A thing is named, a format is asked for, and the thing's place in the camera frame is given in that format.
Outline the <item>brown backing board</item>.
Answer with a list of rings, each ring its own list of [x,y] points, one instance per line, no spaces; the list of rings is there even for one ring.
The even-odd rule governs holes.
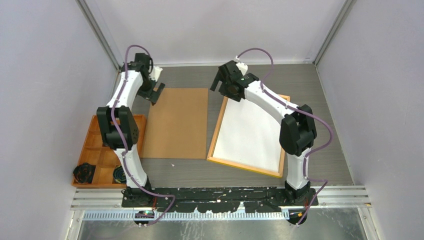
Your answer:
[[[149,108],[142,153],[151,159],[204,159],[208,90],[165,88]]]

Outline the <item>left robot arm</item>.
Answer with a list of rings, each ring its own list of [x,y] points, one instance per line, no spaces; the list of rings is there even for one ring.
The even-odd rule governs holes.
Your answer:
[[[132,113],[137,96],[155,105],[165,88],[157,81],[162,68],[155,66],[148,53],[136,53],[134,60],[124,63],[119,85],[106,106],[98,107],[96,116],[103,144],[118,157],[126,179],[125,201],[148,207],[155,197],[144,171],[139,151],[139,128]]]

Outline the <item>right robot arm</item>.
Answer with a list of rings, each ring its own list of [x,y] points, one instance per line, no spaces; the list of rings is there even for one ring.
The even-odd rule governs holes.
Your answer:
[[[298,106],[270,90],[257,76],[248,73],[245,63],[230,60],[218,67],[210,90],[231,100],[253,103],[280,126],[279,144],[287,154],[288,173],[283,195],[291,205],[299,205],[311,192],[308,160],[317,137],[312,109]]]

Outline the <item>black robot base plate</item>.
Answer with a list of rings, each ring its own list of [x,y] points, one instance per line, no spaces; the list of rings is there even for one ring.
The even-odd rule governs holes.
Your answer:
[[[124,208],[150,208],[169,213],[234,213],[240,207],[246,213],[273,213],[282,207],[305,209],[309,203],[318,205],[314,188],[300,198],[275,186],[158,187],[153,189],[154,196],[138,188],[126,188],[121,193]]]

